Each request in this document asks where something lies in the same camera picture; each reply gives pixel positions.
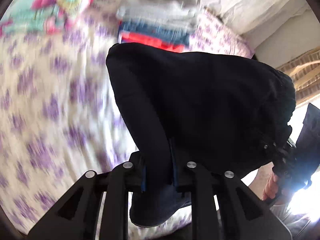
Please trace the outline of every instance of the black metal frame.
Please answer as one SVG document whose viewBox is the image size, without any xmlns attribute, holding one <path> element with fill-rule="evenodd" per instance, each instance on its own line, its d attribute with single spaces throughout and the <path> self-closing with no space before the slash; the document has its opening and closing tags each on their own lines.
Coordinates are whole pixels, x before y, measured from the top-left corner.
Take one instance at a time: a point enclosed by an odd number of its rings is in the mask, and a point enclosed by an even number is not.
<svg viewBox="0 0 320 240">
<path fill-rule="evenodd" d="M 236 175 L 209 172 L 175 156 L 175 185 L 191 192 L 193 239 L 291 240 L 285 225 Z M 93 240 L 104 192 L 100 239 L 127 240 L 128 191 L 141 192 L 145 181 L 139 152 L 112 172 L 84 174 L 31 229 L 28 240 Z M 224 231 L 213 196 L 217 195 Z"/>
</svg>

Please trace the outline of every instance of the hand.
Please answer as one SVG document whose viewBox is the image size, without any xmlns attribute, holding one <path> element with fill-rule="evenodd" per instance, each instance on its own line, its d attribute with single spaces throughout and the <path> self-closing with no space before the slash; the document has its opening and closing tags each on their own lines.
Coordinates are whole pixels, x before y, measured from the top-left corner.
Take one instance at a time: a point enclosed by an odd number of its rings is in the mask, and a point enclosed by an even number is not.
<svg viewBox="0 0 320 240">
<path fill-rule="evenodd" d="M 275 198 L 276 193 L 279 190 L 279 186 L 277 184 L 278 181 L 279 181 L 279 177 L 276 174 L 272 173 L 268 179 L 268 182 L 267 182 L 264 190 L 263 190 L 262 200 L 266 200 L 267 198 L 271 198 L 271 199 Z M 281 193 L 282 193 L 282 196 L 275 203 L 275 205 L 281 205 L 281 204 L 288 203 L 293 196 L 293 192 L 287 188 L 284 188 L 281 191 Z"/>
</svg>

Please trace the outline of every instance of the floral bedsheet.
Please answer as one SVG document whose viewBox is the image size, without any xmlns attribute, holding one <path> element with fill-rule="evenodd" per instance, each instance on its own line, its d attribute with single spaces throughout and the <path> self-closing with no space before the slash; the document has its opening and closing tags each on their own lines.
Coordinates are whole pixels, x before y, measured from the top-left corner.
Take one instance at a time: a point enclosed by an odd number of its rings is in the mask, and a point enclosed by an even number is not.
<svg viewBox="0 0 320 240">
<path fill-rule="evenodd" d="M 96 0 L 69 33 L 0 39 L 0 204 L 25 234 L 87 170 L 111 171 L 137 150 L 105 65 L 120 1 Z M 213 17 L 192 39 L 190 50 L 252 56 Z M 155 228 L 129 221 L 129 237 L 158 237 L 190 221 L 191 207 Z"/>
</svg>

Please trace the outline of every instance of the fingers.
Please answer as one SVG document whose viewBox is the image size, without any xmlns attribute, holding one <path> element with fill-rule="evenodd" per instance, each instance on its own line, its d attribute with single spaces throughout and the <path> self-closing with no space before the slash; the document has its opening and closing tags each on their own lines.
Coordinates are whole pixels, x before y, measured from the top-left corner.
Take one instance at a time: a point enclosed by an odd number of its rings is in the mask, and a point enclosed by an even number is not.
<svg viewBox="0 0 320 240">
<path fill-rule="evenodd" d="M 277 181 L 279 180 L 278 176 L 272 174 L 263 190 L 262 193 L 262 200 L 265 200 L 267 198 L 274 199 L 276 197 L 276 193 L 279 190 L 279 187 L 277 185 Z"/>
</svg>

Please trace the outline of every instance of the white wall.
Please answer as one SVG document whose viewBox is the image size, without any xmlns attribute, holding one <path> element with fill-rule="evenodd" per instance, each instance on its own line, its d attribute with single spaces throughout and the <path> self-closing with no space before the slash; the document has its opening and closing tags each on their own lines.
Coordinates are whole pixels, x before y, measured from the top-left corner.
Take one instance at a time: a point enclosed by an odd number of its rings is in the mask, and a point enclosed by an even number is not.
<svg viewBox="0 0 320 240">
<path fill-rule="evenodd" d="M 278 67 L 320 46 L 320 23 L 311 10 L 284 23 L 256 48 L 259 61 Z"/>
</svg>

